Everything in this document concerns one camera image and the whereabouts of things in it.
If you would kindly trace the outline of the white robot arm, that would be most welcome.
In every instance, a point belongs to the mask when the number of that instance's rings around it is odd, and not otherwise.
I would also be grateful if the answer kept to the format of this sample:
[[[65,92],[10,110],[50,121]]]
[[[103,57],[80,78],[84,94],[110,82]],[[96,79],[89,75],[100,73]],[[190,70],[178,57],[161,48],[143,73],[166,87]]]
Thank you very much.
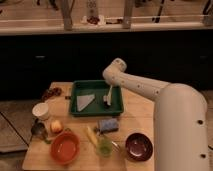
[[[116,58],[103,77],[154,102],[154,171],[210,171],[204,96],[186,84],[127,74],[126,68]]]

